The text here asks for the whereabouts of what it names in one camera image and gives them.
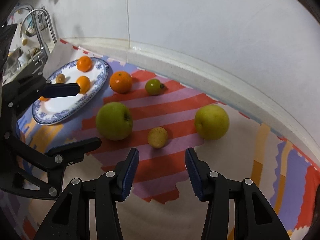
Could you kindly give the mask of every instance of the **oval plate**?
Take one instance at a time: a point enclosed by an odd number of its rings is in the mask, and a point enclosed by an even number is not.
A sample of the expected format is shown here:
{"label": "oval plate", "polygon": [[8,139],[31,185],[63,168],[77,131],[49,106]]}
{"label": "oval plate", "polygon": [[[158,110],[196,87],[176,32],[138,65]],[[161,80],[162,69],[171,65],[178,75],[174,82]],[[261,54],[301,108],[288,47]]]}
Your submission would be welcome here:
{"label": "oval plate", "polygon": [[48,79],[55,84],[55,78],[60,73],[66,77],[66,83],[75,83],[80,76],[87,76],[91,81],[91,87],[84,95],[78,94],[73,97],[51,98],[47,102],[35,101],[32,105],[32,115],[35,121],[42,125],[61,122],[81,109],[101,89],[108,76],[108,64],[100,58],[91,57],[92,69],[81,72],[77,69],[78,60],[69,62],[56,70]]}

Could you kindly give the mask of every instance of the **plate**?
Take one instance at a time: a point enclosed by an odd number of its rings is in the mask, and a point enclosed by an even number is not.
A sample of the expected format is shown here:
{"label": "plate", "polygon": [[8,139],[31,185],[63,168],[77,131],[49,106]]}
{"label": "plate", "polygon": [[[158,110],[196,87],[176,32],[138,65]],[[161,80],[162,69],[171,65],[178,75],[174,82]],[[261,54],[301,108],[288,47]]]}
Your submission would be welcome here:
{"label": "plate", "polygon": [[79,71],[76,67],[78,60],[75,60],[59,68],[48,78],[55,84],[57,75],[62,73],[66,77],[66,83],[75,83],[78,77],[87,76],[91,81],[91,87],[84,95],[51,98],[46,102],[38,99],[32,105],[32,115],[37,123],[49,125],[61,122],[81,109],[101,89],[107,80],[108,64],[96,57],[91,57],[91,60],[93,67],[88,72]]}

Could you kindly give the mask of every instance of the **screw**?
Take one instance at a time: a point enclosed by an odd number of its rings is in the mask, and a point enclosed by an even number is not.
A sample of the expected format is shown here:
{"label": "screw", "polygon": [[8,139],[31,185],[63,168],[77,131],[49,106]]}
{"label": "screw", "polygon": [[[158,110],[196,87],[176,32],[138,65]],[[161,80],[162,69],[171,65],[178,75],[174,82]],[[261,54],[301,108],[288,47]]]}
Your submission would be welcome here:
{"label": "screw", "polygon": [[219,173],[217,173],[216,171],[210,171],[209,175],[213,178],[216,178],[219,176]]}
{"label": "screw", "polygon": [[78,179],[78,178],[74,178],[74,179],[71,181],[72,185],[77,185],[79,182],[80,182],[80,179]]}
{"label": "screw", "polygon": [[251,179],[245,179],[244,183],[247,184],[247,185],[252,185],[253,181]]}
{"label": "screw", "polygon": [[107,173],[106,173],[106,176],[108,177],[108,178],[111,178],[111,177],[113,177],[115,175],[115,172],[114,171],[108,171]]}
{"label": "screw", "polygon": [[56,155],[55,158],[54,158],[54,160],[56,161],[56,163],[62,163],[63,158],[62,158],[61,155]]}
{"label": "screw", "polygon": [[57,195],[57,190],[54,187],[49,188],[49,195],[55,197]]}

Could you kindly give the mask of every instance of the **green apple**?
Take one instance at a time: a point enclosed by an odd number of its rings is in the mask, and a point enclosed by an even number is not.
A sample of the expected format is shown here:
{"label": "green apple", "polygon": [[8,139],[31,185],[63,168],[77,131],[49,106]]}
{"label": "green apple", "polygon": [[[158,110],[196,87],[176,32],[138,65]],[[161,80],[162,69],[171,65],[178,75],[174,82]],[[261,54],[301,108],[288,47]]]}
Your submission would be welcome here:
{"label": "green apple", "polygon": [[128,137],[132,131],[129,109],[119,102],[105,104],[96,116],[96,127],[101,135],[112,141]]}
{"label": "green apple", "polygon": [[228,131],[229,116],[220,106],[207,105],[196,112],[195,127],[203,139],[217,140]]}

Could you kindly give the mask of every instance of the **orange fruit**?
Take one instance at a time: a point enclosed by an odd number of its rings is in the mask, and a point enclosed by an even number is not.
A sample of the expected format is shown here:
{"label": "orange fruit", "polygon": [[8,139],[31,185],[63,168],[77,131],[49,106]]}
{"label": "orange fruit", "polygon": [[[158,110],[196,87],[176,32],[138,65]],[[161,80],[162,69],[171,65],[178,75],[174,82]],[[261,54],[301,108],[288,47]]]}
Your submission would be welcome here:
{"label": "orange fruit", "polygon": [[90,79],[86,76],[78,77],[76,83],[80,86],[80,94],[85,94],[90,89]]}
{"label": "orange fruit", "polygon": [[88,56],[82,56],[77,61],[77,69],[87,72],[92,68],[92,60]]}
{"label": "orange fruit", "polygon": [[44,101],[44,102],[45,102],[45,101],[48,101],[49,99],[50,99],[50,98],[44,98],[44,97],[40,97],[40,98],[39,98],[40,101]]}
{"label": "orange fruit", "polygon": [[132,76],[126,71],[115,72],[110,77],[109,84],[114,92],[125,94],[132,87]]}

